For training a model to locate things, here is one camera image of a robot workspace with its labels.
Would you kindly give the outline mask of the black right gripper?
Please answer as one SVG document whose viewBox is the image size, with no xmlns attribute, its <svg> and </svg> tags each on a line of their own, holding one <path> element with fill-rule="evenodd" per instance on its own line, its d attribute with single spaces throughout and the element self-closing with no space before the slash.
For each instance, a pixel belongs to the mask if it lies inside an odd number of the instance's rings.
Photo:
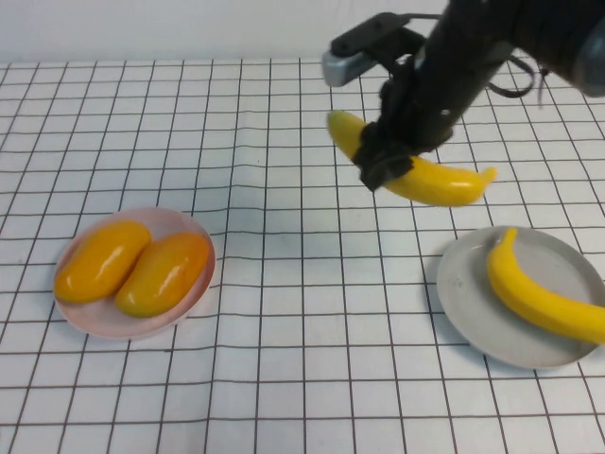
<svg viewBox="0 0 605 454">
<path fill-rule="evenodd" d="M 441 18 L 382 94 L 378 121 L 359 134 L 360 180 L 375 191 L 413 168 L 407 148 L 428 152 L 449 140 L 455 124 L 508 59 L 512 45 Z"/>
</svg>

